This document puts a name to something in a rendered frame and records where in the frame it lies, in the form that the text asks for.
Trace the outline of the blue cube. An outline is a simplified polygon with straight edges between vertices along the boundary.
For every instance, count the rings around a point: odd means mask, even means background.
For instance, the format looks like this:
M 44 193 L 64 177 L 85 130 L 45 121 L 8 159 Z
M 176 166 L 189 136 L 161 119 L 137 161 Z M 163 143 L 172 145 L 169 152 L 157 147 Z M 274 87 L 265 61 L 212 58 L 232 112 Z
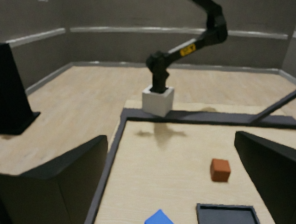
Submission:
M 147 220 L 145 220 L 144 224 L 174 224 L 174 223 L 167 217 L 167 215 L 161 209 L 159 209 Z

